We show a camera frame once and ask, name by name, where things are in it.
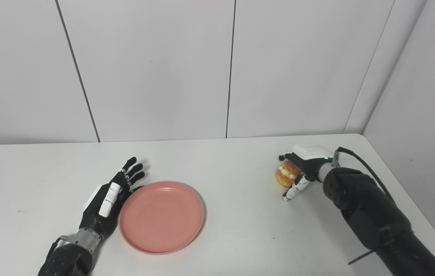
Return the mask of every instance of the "white wall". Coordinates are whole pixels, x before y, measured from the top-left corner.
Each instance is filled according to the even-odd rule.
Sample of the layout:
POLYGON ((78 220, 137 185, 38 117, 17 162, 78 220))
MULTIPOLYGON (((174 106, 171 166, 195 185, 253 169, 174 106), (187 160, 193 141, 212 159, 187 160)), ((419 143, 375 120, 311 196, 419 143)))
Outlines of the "white wall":
POLYGON ((0 144, 97 141, 52 1, 0 0, 0 144))
POLYGON ((424 7, 364 134, 435 228, 435 1, 424 7))
MULTIPOLYGON (((237 1, 230 90, 233 0, 59 1, 101 141, 359 131, 419 3, 237 1)), ((55 1, 0 0, 0 143, 96 140, 55 1)))
POLYGON ((228 137, 342 133, 393 3, 238 1, 228 137))
POLYGON ((59 4, 101 141, 225 137, 234 1, 59 4))

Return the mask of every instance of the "white table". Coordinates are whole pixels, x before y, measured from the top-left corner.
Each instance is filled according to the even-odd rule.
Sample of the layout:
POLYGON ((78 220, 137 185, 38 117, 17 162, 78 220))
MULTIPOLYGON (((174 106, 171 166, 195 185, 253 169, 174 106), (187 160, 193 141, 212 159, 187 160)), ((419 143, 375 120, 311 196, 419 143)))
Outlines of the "white table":
MULTIPOLYGON (((159 256, 133 250, 116 230, 93 276, 390 275, 375 254, 347 265, 366 249, 321 184, 282 201, 277 156, 303 142, 332 151, 344 146, 363 157, 435 255, 435 230, 360 135, 0 145, 0 276, 37 275, 51 243, 77 230, 94 187, 133 155, 148 173, 142 184, 176 180, 194 187, 205 202, 205 223, 189 246, 159 256)), ((340 163, 366 171, 349 156, 340 163)))

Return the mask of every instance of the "robotic arm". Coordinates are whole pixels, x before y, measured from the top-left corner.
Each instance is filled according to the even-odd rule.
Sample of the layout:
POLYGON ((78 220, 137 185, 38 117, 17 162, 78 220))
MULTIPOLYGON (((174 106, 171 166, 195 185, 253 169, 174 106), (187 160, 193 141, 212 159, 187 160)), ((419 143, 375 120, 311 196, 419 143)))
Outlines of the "robotic arm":
POLYGON ((319 145, 294 146, 279 160, 292 161, 302 173, 284 193, 289 201, 308 183, 323 183, 323 192, 340 212, 361 243, 375 252, 394 276, 433 276, 435 256, 415 236, 408 218, 396 206, 384 184, 354 152, 338 148, 334 154, 319 145), (356 157, 376 182, 361 171, 342 168, 340 152, 356 157))
POLYGON ((144 177, 142 164, 130 158, 107 184, 98 185, 84 208, 79 230, 60 236, 47 253, 39 276, 86 276, 93 268, 93 251, 117 227, 117 218, 136 181, 144 177))

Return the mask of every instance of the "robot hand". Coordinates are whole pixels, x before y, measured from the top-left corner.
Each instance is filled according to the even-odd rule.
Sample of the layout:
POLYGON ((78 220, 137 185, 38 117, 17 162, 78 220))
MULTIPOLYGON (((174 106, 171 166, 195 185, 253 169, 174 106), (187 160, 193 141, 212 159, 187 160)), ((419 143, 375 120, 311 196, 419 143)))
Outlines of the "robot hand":
POLYGON ((145 176, 142 164, 130 158, 108 183, 98 185, 85 205, 75 235, 60 236, 51 246, 39 276, 86 276, 93 268, 93 251, 117 227, 117 218, 134 184, 145 176))
POLYGON ((130 158, 112 180, 97 187, 86 203, 80 229, 93 229, 102 239, 114 232, 122 206, 136 190, 132 189, 133 185, 145 176, 143 165, 136 162, 136 157, 130 158))

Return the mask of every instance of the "bread roll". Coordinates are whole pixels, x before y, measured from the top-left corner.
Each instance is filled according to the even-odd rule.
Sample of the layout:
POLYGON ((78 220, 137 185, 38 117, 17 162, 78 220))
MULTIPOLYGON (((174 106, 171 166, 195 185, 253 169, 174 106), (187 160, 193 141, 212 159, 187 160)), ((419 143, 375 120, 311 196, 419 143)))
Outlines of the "bread roll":
POLYGON ((301 169, 294 165, 293 162, 287 160, 275 172, 275 178, 284 187, 290 187, 298 175, 301 174, 301 169))

